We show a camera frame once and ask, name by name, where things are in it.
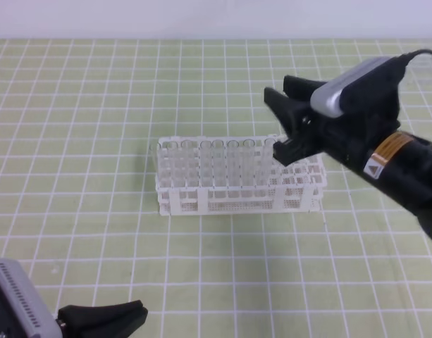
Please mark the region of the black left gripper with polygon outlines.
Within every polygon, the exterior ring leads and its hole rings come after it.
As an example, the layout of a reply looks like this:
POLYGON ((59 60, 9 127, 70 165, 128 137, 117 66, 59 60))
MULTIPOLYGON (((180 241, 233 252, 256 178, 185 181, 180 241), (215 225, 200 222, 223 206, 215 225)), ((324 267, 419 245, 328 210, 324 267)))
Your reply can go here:
MULTIPOLYGON (((11 336, 6 300, 0 290, 0 337, 11 336)), ((58 311, 63 337, 127 338, 146 321, 148 310, 140 300, 112 306, 69 305, 58 311)))

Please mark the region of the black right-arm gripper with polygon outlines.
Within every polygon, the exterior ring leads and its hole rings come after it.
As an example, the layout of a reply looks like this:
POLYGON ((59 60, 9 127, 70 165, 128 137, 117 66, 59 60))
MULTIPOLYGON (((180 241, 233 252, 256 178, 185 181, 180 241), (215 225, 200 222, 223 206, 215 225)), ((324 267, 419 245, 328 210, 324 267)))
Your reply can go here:
POLYGON ((326 153, 351 171, 362 173, 373 150, 400 126, 401 81, 396 92, 372 107, 327 118, 310 106, 312 94, 326 82, 286 75, 284 94, 271 87, 264 89, 264 103, 287 135, 286 140, 274 144, 274 158, 288 166, 326 153))

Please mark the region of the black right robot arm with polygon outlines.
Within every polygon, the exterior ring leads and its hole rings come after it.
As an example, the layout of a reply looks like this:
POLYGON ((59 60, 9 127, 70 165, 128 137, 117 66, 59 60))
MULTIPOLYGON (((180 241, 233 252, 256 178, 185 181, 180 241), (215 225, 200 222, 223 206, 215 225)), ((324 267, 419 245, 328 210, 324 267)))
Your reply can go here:
POLYGON ((264 89, 264 103, 288 136, 275 143, 274 158, 288 166, 328 154, 415 215, 432 240, 432 142, 412 135, 377 178, 365 171, 373 152, 400 126, 397 83, 349 85, 339 118, 328 118, 310 106, 310 96, 321 86, 322 82, 287 75, 282 92, 264 89))

